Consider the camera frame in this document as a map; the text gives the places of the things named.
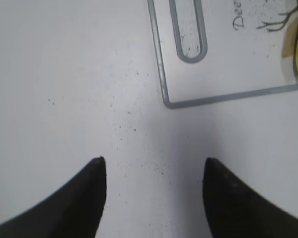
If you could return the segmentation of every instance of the gray border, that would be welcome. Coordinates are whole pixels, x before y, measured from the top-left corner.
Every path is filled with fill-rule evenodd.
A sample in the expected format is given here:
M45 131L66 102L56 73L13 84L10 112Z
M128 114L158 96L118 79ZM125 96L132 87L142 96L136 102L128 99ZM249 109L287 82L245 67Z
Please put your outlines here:
M200 0L193 0L193 2L194 2L195 16L197 20L197 27L198 27L198 34L199 34L200 53L194 58L189 58L183 54L175 0L169 0L175 46L176 46L179 58L186 63L197 63L201 61L205 57L208 51L207 37L205 34L205 27L204 27L204 20L203 20L202 4Z
M295 85L265 88L265 89L259 89L259 90L241 92L241 93L220 95L220 96L214 96L214 97L200 98L195 100L181 101L176 103L170 102L167 83L166 83L165 74L164 74L159 31L158 31L158 25L157 25L153 1L154 0L148 0L148 8L149 8L149 14L150 14L152 33L153 33L155 54L157 57L157 65L159 69L162 99L163 99L164 105L167 108L169 109L187 108L187 107L200 106L200 105L211 104L211 103L218 103L218 102L223 102L228 100L235 100L235 99L241 99L241 98L249 98L249 97L255 97L255 96L263 96L268 94L277 94L277 93L284 93L284 92L291 92L291 91L298 90L298 84L295 84Z

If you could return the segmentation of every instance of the gray rectangular outline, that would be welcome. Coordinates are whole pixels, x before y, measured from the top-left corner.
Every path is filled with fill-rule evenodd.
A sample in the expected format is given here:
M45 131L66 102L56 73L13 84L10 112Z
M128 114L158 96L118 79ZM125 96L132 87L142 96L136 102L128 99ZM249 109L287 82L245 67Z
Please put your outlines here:
M171 102L169 99L168 87L167 87L167 82L166 82L165 73L164 73L158 24L157 24L153 1L154 0L148 0L148 8L149 8L151 28L152 28L152 34L153 34L155 54L157 58L157 66L158 66L159 77L160 77L162 99L163 99L164 105L167 108L169 109L188 108L188 107L201 106L206 104L212 104L212 103L218 103L218 102L224 102L224 101L230 101L230 100L236 100L236 99L242 99L242 98L285 93L285 92L292 92L292 91L298 90L298 84L294 84L294 85L285 85L285 86L265 88L265 89L252 90L252 91L246 91L246 92L232 93L232 94L226 94L226 95L219 95L219 96L213 96L213 97L199 98L194 100L180 101L175 103Z

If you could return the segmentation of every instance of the gray frame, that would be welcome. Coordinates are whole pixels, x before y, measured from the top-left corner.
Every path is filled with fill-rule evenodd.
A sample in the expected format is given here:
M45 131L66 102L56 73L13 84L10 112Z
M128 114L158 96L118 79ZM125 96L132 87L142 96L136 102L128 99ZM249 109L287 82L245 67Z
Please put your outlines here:
M196 21L198 26L200 53L194 58L189 58L183 54L175 0L169 0L175 46L176 46L179 58L186 63L197 63L201 61L205 57L208 51L207 37L205 34L205 27L204 27L204 20L203 20L202 4L200 0L193 0L193 2L194 2L195 16L196 16Z
M298 84L295 84L295 85L285 85L280 87L265 88L265 89L247 91L247 92L239 92L239 93L233 93L233 94L227 94L227 95L219 95L214 97L199 98L195 100L180 101L175 103L171 102L169 99L168 87L167 87L166 78L164 74L159 31L158 31L158 25L157 25L153 1L154 0L148 0L148 8L149 8L149 14L150 14L152 33L153 33L155 54L157 57L157 65L159 70L162 99L163 99L164 105L167 108L169 109L187 108L187 107L200 106L200 105L211 104L211 103L218 103L218 102L223 102L228 100L235 100L235 99L241 99L241 98L249 98L249 97L255 97L255 96L263 96L268 94L277 94L277 93L284 93L284 92L291 92L291 91L298 90Z

